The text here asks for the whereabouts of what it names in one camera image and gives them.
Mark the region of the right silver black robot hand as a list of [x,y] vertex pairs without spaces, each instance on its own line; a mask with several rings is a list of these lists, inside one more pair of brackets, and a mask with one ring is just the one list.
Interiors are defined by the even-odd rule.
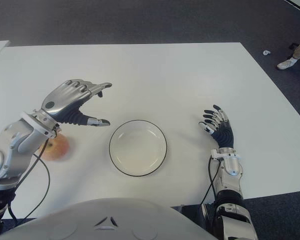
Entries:
[[228,116],[218,105],[214,110],[204,110],[199,126],[217,143],[219,148],[234,148],[234,134]]

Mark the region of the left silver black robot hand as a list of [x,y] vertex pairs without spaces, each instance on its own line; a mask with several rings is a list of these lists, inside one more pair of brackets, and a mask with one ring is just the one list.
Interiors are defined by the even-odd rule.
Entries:
[[109,82],[93,84],[81,79],[67,80],[48,94],[42,102],[41,109],[58,123],[109,126],[108,120],[84,115],[79,109],[93,96],[103,97],[102,91],[111,86]]

